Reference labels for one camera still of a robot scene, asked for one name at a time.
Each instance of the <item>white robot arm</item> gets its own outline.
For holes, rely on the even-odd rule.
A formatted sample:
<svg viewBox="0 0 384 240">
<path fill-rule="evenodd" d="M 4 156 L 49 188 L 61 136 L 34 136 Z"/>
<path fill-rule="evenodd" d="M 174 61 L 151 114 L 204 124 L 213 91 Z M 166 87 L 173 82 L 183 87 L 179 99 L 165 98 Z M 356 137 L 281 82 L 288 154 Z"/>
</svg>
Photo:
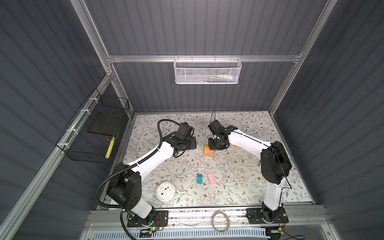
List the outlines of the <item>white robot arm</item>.
<svg viewBox="0 0 384 240">
<path fill-rule="evenodd" d="M 259 159 L 261 159 L 261 152 L 267 147 L 271 146 L 270 142 L 266 142 L 255 137 L 252 137 L 246 133 L 243 133 L 240 130 L 234 130 L 231 134 L 228 135 L 228 140 L 230 144 L 239 146 L 248 152 L 252 153 Z M 266 191 L 264 204 L 271 210 L 277 210 L 281 207 L 281 191 L 283 190 L 286 178 L 281 179 L 280 184 L 271 183 L 266 181 Z"/>
<path fill-rule="evenodd" d="M 177 131 L 170 133 L 164 138 L 161 137 L 161 144 L 158 147 L 155 147 L 144 156 L 127 165 L 123 163 L 117 164 L 114 168 L 114 173 L 120 173 L 111 178 L 107 188 L 107 195 L 125 211 L 137 214 L 142 218 L 144 224 L 152 222 L 154 208 L 141 197 L 142 181 L 158 165 L 172 156 L 175 157 L 179 151 L 196 149 L 196 139 L 193 137 L 193 133 L 193 127 L 189 126 L 186 122 L 180 123 Z"/>
<path fill-rule="evenodd" d="M 273 222 L 282 208 L 281 193 L 286 182 L 291 162 L 280 142 L 266 142 L 252 137 L 234 126 L 223 127 L 218 120 L 208 126 L 214 138 L 208 139 L 213 150 L 227 149 L 230 144 L 239 146 L 260 159 L 261 172 L 266 179 L 266 192 L 262 203 L 263 219 Z"/>
</svg>

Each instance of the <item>leaf pattern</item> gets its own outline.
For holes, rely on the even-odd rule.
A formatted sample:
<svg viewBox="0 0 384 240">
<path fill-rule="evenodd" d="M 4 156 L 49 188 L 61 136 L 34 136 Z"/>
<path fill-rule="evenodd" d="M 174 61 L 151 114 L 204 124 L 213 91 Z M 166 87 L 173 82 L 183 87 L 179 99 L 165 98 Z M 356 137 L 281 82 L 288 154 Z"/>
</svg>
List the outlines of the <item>leaf pattern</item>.
<svg viewBox="0 0 384 240">
<path fill-rule="evenodd" d="M 172 119 L 187 122 L 195 128 L 197 149 L 187 150 L 182 157 L 169 158 L 155 168 L 142 183 L 142 196 L 155 207 L 183 207 L 208 205 L 237 205 L 261 203 L 265 195 L 265 179 L 260 172 L 260 160 L 240 147 L 230 146 L 215 151 L 214 157 L 203 157 L 212 133 L 207 128 L 211 113 L 143 114 L 137 115 L 124 163 L 132 162 L 158 145 L 157 121 Z M 265 141 L 281 138 L 268 112 L 216 113 L 223 126 L 233 125 L 247 134 Z M 175 131 L 176 125 L 162 122 L 164 136 Z M 216 184 L 211 185 L 207 174 L 213 173 Z M 197 184 L 197 174 L 203 175 L 203 184 Z M 292 189 L 285 188 L 282 202 L 312 201 L 296 167 L 292 164 L 288 180 Z M 167 203 L 155 197 L 155 190 L 163 181 L 176 187 L 176 194 Z"/>
</svg>

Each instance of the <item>yellow object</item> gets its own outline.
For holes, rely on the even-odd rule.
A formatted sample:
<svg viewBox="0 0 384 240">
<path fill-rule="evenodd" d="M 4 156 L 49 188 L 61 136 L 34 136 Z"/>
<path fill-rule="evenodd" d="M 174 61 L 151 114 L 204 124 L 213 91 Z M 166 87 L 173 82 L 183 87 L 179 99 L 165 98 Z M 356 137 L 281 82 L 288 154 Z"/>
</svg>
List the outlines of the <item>yellow object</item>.
<svg viewBox="0 0 384 240">
<path fill-rule="evenodd" d="M 114 143 L 115 143 L 115 137 L 113 137 L 111 142 L 109 143 L 108 151 L 107 151 L 107 154 L 105 155 L 106 159 L 108 159 L 110 157 Z"/>
</svg>

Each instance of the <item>gray corrugated wall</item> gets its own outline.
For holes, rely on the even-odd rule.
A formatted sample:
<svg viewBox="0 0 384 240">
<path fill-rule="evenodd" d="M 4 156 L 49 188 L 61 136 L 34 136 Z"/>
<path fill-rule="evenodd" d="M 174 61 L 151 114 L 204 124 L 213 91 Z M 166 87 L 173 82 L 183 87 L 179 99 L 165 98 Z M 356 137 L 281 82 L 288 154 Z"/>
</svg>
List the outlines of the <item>gray corrugated wall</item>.
<svg viewBox="0 0 384 240">
<path fill-rule="evenodd" d="M 105 72 L 69 1 L 0 1 L 0 36 L 2 222 Z M 15 239 L 44 239 L 48 228 L 56 239 L 78 234 L 95 207 L 88 189 L 107 171 L 63 160 Z"/>
<path fill-rule="evenodd" d="M 292 63 L 243 63 L 238 84 L 176 84 L 173 63 L 114 63 L 136 112 L 268 110 Z"/>
<path fill-rule="evenodd" d="M 325 0 L 86 0 L 110 55 L 297 54 Z"/>
<path fill-rule="evenodd" d="M 110 55 L 293 55 L 325 0 L 86 0 Z M 177 85 L 172 64 L 115 63 L 136 112 L 268 110 L 291 63 L 243 63 L 239 83 Z"/>
<path fill-rule="evenodd" d="M 384 224 L 384 1 L 339 0 L 275 113 L 343 239 Z"/>
</svg>

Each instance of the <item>white round device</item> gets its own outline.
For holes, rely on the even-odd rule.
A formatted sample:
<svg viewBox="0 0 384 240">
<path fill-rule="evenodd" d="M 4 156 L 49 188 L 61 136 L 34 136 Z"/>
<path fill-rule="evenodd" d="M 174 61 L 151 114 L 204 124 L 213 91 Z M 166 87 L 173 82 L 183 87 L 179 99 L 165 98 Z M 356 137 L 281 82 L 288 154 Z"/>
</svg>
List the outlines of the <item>white round device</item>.
<svg viewBox="0 0 384 240">
<path fill-rule="evenodd" d="M 176 193 L 175 186 L 168 181 L 164 181 L 156 189 L 155 196 L 160 202 L 166 203 L 173 199 L 173 197 L 175 196 L 175 193 Z"/>
</svg>

